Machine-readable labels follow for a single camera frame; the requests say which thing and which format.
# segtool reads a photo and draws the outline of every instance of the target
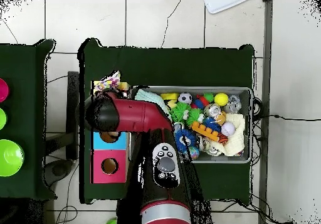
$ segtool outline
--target shape sorter box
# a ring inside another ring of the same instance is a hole
[[[128,169],[129,134],[122,132],[116,142],[102,141],[98,132],[93,133],[93,183],[125,183]],[[102,170],[105,159],[114,159],[118,169],[113,174],[106,174]]]
[[[126,157],[126,150],[94,150],[93,183],[125,183]],[[102,170],[102,163],[108,158],[117,161],[118,169],[113,174],[106,174]]]

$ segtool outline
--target tennis ball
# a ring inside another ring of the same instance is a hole
[[[228,96],[225,93],[217,93],[215,95],[214,102],[223,107],[228,103]]]

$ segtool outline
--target green table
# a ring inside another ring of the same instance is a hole
[[[87,98],[91,80],[99,80],[112,70],[122,72],[122,81],[130,85],[180,85],[252,87],[254,49],[251,45],[239,50],[200,48],[192,50],[102,47],[96,39],[86,40],[79,49],[80,80]],[[85,131],[84,160],[80,161],[80,198],[121,199],[125,184],[90,183],[90,132]],[[250,202],[250,163],[195,164],[204,198],[240,199]]]
[[[13,176],[0,177],[0,197],[48,200],[54,192],[43,182],[42,163],[45,154],[44,64],[54,41],[41,40],[33,46],[0,45],[0,78],[10,88],[10,96],[0,107],[8,123],[0,139],[18,143],[24,150],[24,164]]]

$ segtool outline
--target orange toy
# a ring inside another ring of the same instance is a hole
[[[213,141],[216,141],[216,142],[219,141],[218,132],[212,131],[211,128],[206,128],[206,126],[204,124],[200,124],[199,122],[195,121],[192,124],[192,129],[195,132],[198,132],[199,134],[202,134],[202,135],[212,139]]]

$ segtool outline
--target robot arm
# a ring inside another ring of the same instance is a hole
[[[137,184],[138,165],[143,170],[142,196],[128,187],[122,202],[129,209],[139,200],[141,224],[191,224],[186,182],[178,158],[173,126],[154,103],[121,99],[113,91],[101,92],[85,102],[85,127],[95,132],[138,132],[141,140],[133,160],[130,183]]]

